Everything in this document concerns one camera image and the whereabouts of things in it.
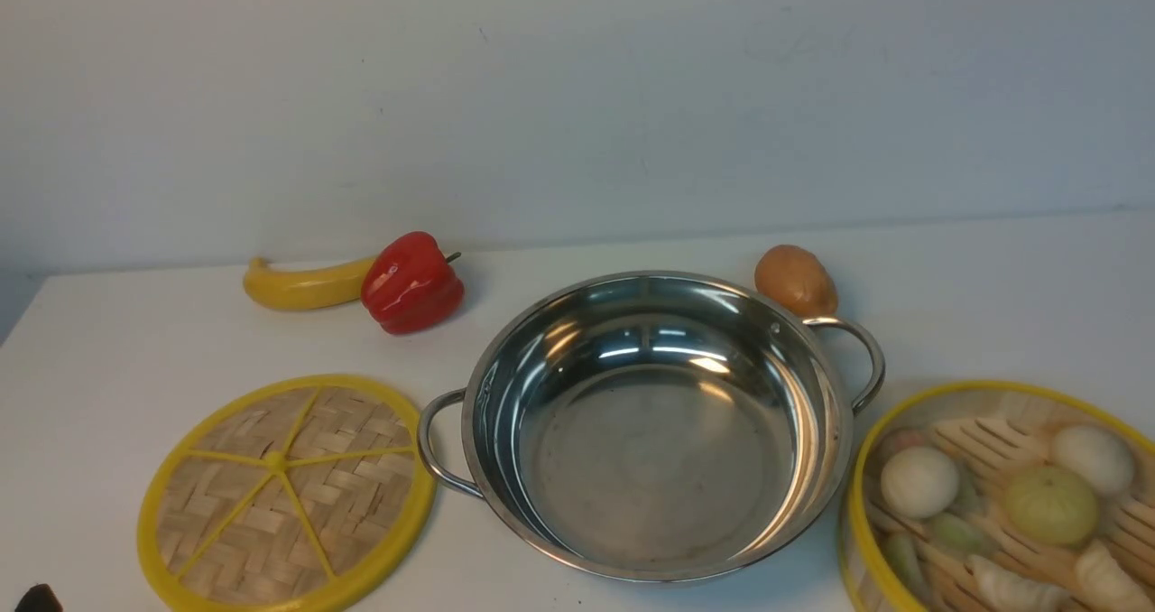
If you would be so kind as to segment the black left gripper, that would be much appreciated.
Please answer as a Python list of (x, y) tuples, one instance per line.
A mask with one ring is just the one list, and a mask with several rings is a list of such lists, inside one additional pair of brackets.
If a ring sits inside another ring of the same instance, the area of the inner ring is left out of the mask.
[(64, 607), (49, 584), (36, 584), (21, 596), (14, 612), (62, 612)]

